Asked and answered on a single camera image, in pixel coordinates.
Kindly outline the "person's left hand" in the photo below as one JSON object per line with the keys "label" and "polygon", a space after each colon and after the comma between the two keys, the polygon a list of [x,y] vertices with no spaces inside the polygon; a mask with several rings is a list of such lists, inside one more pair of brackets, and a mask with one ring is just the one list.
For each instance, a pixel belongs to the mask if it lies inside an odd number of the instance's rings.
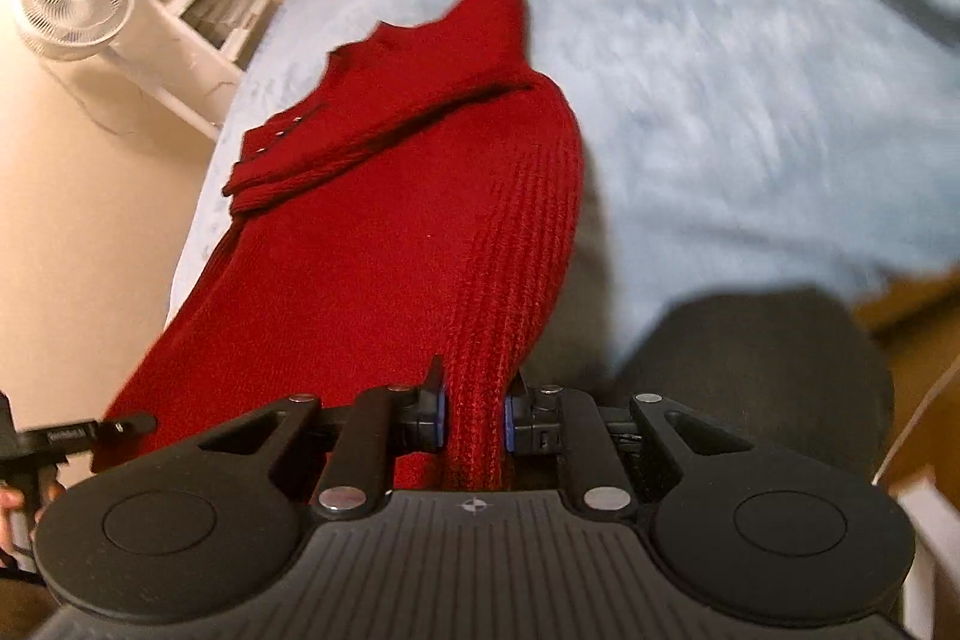
{"label": "person's left hand", "polygon": [[31,552],[26,497],[16,487],[2,484],[2,567],[19,569]]}

